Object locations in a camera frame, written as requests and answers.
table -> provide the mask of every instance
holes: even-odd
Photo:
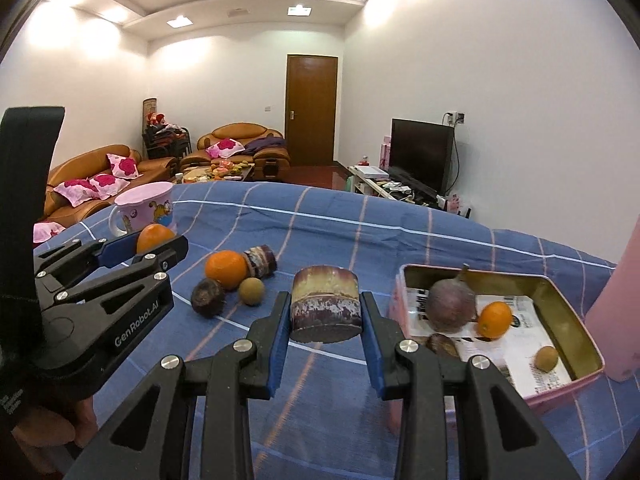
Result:
[[[581,315],[607,283],[614,265],[574,248],[405,202],[273,182],[206,182],[174,186],[174,219],[190,244],[169,270],[175,306],[123,362],[94,399],[103,424],[152,367],[167,355],[210,356],[268,316],[278,291],[310,265],[351,269],[360,290],[373,292],[385,313],[398,269],[406,263],[549,276]],[[112,238],[111,208],[62,231],[37,253],[68,240]],[[226,297],[219,318],[204,319],[189,304],[214,251],[245,251],[267,244],[278,270],[263,280],[257,307]],[[204,407],[194,420],[191,478],[199,478],[199,435]],[[273,400],[250,402],[258,480],[387,480],[393,478],[398,437],[386,426],[360,338],[322,345],[290,344],[282,385]],[[604,480],[640,428],[640,390],[600,377],[568,404],[542,416],[583,478]],[[457,441],[450,435],[450,478],[457,479]]]
[[[353,178],[351,179],[350,189],[352,193],[355,193],[356,190],[358,190],[363,195],[381,196],[382,198],[395,200],[391,193],[382,189],[374,180],[371,180],[370,178],[363,178],[358,173],[355,166],[349,166],[347,169],[353,175]]]
[[[244,168],[244,170],[242,170],[242,173],[240,173],[239,175],[236,175],[241,177],[239,180],[238,179],[229,179],[229,180],[235,180],[236,182],[248,182],[254,176],[254,170],[255,170],[255,164],[250,164],[248,168]],[[195,178],[199,178],[202,176],[207,177],[206,181],[197,180],[196,182],[208,182],[209,180],[213,180],[213,177],[210,176],[211,168],[209,166],[194,166],[193,168],[185,168],[183,173],[184,173],[183,178],[186,178],[187,176],[195,177]]]

mandarin orange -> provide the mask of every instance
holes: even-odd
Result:
[[[220,251],[207,259],[204,273],[208,278],[218,280],[226,290],[233,290],[247,277],[248,269],[241,254],[235,251]]]
[[[174,237],[174,232],[168,227],[164,227],[160,224],[149,224],[140,231],[140,236],[138,236],[138,241],[136,243],[136,252],[146,253],[149,249],[171,240],[171,238]]]
[[[478,317],[479,335],[489,339],[502,337],[511,326],[511,309],[503,301],[488,304]]]

leather sofa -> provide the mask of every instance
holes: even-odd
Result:
[[[114,153],[120,156],[130,156],[136,160],[138,173],[140,176],[130,181],[130,184],[121,192],[125,192],[136,186],[148,184],[149,182],[161,182],[171,179],[178,164],[178,160],[173,157],[156,158],[154,160],[142,160],[139,152],[130,149],[124,144],[112,144],[98,148],[92,152],[75,156],[71,160],[63,162],[56,168],[49,171],[47,180],[47,192],[44,201],[44,215],[41,221],[57,222],[64,227],[71,227],[74,224],[91,216],[100,209],[104,209],[113,204],[117,195],[107,200],[89,200],[77,207],[71,207],[66,198],[53,189],[62,182],[74,180],[76,178],[91,178],[99,173],[111,174],[111,167],[107,153]]]
[[[254,123],[233,123],[221,126],[213,130],[210,134],[200,137],[196,145],[198,151],[193,152],[180,160],[180,170],[183,171],[189,166],[208,166],[212,162],[221,162],[223,159],[212,160],[205,151],[212,144],[222,139],[235,139],[246,145],[252,140],[266,137],[273,134],[282,137],[276,130],[270,130],[266,126]],[[289,152],[286,148],[277,146],[274,148],[264,148],[255,155],[233,155],[227,160],[232,162],[253,162],[255,163],[254,180],[283,180],[290,168]]]

metal screw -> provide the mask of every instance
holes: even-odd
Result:
[[[238,341],[234,343],[234,350],[236,352],[248,352],[253,346],[254,344],[248,339],[238,339]]]
[[[180,364],[180,358],[177,355],[168,355],[167,357],[163,357],[162,361],[160,361],[160,365],[165,370],[172,370]]]
[[[491,364],[491,361],[489,361],[488,357],[485,357],[483,355],[474,355],[471,358],[471,364],[476,368],[480,368],[481,370],[484,370],[485,368],[489,367],[489,365]]]
[[[403,352],[407,352],[408,354],[412,354],[418,349],[418,343],[413,339],[405,339],[400,342],[400,349]]]

cartoon print mug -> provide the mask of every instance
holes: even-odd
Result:
[[[170,182],[152,182],[125,191],[115,199],[115,207],[109,215],[109,229],[116,236],[139,231],[149,224],[162,224],[176,232],[174,202]],[[116,225],[116,213],[122,216],[125,231]]]

